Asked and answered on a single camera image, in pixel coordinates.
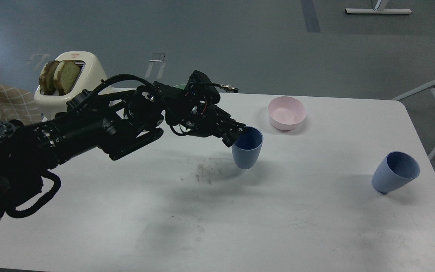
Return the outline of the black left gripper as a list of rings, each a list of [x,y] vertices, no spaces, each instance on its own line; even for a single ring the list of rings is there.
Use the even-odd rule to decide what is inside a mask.
[[[157,81],[153,87],[162,99],[166,123],[178,136],[214,136],[231,147],[247,131],[246,124],[237,122],[217,106],[221,100],[217,88],[238,93],[239,89],[232,85],[216,84],[205,73],[195,70],[184,90]]]

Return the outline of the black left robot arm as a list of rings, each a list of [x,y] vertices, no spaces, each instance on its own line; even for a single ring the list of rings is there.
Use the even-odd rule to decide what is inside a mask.
[[[77,94],[54,119],[0,121],[0,220],[28,217],[47,204],[62,184],[51,172],[58,165],[95,147],[116,161],[157,141],[162,122],[175,135],[215,136],[231,147],[247,128],[218,107],[218,88],[238,93],[197,70],[184,88],[119,74]]]

